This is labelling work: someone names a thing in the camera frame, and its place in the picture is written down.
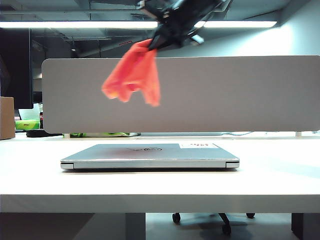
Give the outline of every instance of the cardboard box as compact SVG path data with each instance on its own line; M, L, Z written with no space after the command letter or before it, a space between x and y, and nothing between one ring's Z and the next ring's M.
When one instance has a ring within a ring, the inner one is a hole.
M0 140L16 136L14 98L0 96Z

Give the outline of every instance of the computer monitor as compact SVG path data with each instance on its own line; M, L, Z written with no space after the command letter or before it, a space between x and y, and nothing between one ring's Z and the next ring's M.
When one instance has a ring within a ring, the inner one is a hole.
M0 28L0 95L14 98L15 109L33 108L31 31Z

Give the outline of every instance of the wall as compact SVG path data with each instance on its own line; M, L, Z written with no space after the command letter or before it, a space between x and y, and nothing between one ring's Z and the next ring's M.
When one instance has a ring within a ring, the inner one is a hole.
M320 0L312 0L282 26L159 52L158 57L320 55Z

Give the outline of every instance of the green object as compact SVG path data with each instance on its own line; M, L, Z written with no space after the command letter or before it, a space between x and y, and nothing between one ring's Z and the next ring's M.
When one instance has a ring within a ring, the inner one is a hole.
M74 132L70 133L70 138L109 138L109 137L132 137L138 136L137 132L102 132L102 133L84 133Z
M39 120L17 120L15 121L15 129L17 130L32 130L39 129Z

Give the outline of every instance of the cable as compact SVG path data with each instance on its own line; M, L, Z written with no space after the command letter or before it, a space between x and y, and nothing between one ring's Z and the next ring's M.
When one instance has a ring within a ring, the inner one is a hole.
M243 134L235 134L235 133L232 133L232 132L226 132L226 133L223 133L222 135L244 136L244 135L251 134L251 133L254 133L254 131L249 131L249 132L246 132L246 133L243 133Z
M276 12L278 12L278 10L268 11L268 12L260 13L260 14L254 15L254 16L246 17L246 18L244 18L243 20L260 17L260 16L267 15L267 14L273 14L273 13L276 13Z

